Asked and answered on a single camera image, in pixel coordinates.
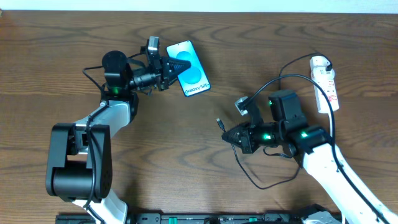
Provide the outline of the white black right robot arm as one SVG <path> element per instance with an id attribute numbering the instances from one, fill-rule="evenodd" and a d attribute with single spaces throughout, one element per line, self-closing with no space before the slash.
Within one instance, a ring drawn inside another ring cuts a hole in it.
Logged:
<path id="1" fill-rule="evenodd" d="M 272 93 L 269 104 L 272 122 L 263 122 L 256 104 L 250 103 L 244 113 L 251 120 L 224 132 L 222 139 L 244 154 L 282 146 L 284 156 L 295 159 L 324 188 L 349 223 L 397 223 L 397 214 L 356 175 L 330 134 L 319 125 L 309 125 L 294 91 Z"/>

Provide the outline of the blue Galaxy smartphone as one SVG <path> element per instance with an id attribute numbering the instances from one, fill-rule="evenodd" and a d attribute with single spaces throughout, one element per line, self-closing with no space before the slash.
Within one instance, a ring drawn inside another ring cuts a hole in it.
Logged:
<path id="1" fill-rule="evenodd" d="M 186 97 L 211 89 L 210 81 L 191 40 L 170 45 L 166 47 L 166 51 L 171 58 L 186 60 L 191 63 L 191 67 L 178 76 L 181 89 Z"/>

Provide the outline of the white USB charger adapter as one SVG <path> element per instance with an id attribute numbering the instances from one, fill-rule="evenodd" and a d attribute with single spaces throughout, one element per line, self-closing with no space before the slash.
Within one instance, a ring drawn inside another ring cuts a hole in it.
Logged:
<path id="1" fill-rule="evenodd" d="M 324 56 L 314 56 L 310 59 L 311 78 L 316 81 L 333 80 L 335 71 L 332 63 Z"/>

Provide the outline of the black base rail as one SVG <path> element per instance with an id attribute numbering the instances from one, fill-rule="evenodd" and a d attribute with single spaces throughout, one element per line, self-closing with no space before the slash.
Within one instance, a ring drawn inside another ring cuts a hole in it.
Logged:
<path id="1" fill-rule="evenodd" d="M 161 215 L 159 213 L 141 213 L 127 217 L 130 224 L 205 224 L 205 223 L 303 223 L 303 218 L 286 213 L 265 213 L 263 215 Z"/>

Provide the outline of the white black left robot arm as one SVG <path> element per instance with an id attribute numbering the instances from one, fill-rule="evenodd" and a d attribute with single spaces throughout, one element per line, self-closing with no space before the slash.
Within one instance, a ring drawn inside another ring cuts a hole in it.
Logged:
<path id="1" fill-rule="evenodd" d="M 46 191 L 85 209 L 94 223 L 134 223 L 127 203 L 111 188 L 111 138 L 136 116 L 137 92 L 164 91 L 191 67 L 189 61 L 162 57 L 152 47 L 142 47 L 140 53 L 147 63 L 118 50 L 106 53 L 99 107 L 81 120 L 52 128 Z"/>

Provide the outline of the white power strip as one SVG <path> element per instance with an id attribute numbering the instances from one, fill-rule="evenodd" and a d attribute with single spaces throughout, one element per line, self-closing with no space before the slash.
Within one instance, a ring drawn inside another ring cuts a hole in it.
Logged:
<path id="1" fill-rule="evenodd" d="M 328 104 L 331 104 L 333 111 L 338 110 L 340 105 L 334 79 L 325 81 L 314 80 L 314 82 L 320 87 L 314 86 L 318 112 L 321 114 L 329 113 L 330 109 Z"/>

